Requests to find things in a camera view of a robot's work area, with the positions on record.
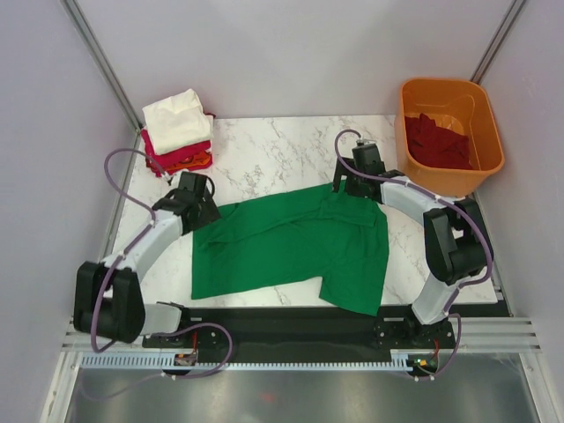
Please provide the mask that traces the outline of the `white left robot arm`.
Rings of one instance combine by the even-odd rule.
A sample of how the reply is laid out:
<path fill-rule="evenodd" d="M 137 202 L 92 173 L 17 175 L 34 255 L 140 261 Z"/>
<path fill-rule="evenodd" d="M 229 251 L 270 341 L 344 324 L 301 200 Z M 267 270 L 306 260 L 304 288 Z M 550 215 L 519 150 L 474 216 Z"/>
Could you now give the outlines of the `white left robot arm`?
<path fill-rule="evenodd" d="M 183 171 L 152 206 L 125 196 L 149 212 L 147 221 L 121 250 L 98 263 L 86 261 L 77 271 L 73 325 L 90 335 L 94 352 L 147 333 L 141 282 L 169 246 L 220 219 L 215 191 L 209 176 Z"/>

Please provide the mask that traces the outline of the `green t-shirt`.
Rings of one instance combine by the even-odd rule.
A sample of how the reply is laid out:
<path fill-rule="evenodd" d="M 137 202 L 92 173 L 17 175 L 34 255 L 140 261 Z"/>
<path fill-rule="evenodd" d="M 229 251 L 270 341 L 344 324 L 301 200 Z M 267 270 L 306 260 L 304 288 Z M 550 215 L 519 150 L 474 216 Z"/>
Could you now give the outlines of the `green t-shirt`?
<path fill-rule="evenodd" d="M 226 204 L 219 214 L 193 234 L 192 299 L 320 278 L 319 299 L 377 314 L 390 243 L 376 202 L 324 184 Z"/>

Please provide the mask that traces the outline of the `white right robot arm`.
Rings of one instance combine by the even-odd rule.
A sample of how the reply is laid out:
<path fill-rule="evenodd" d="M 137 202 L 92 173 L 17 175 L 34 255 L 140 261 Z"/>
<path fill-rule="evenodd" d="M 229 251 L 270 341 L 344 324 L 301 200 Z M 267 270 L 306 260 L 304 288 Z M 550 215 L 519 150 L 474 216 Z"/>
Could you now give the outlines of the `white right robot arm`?
<path fill-rule="evenodd" d="M 397 170 L 387 172 L 374 144 L 359 143 L 352 153 L 351 159 L 337 155 L 333 190 L 345 181 L 347 194 L 396 209 L 423 227 L 430 273 L 403 333 L 410 345 L 424 346 L 462 288 L 490 278 L 494 255 L 481 210 L 471 197 L 441 197 Z"/>

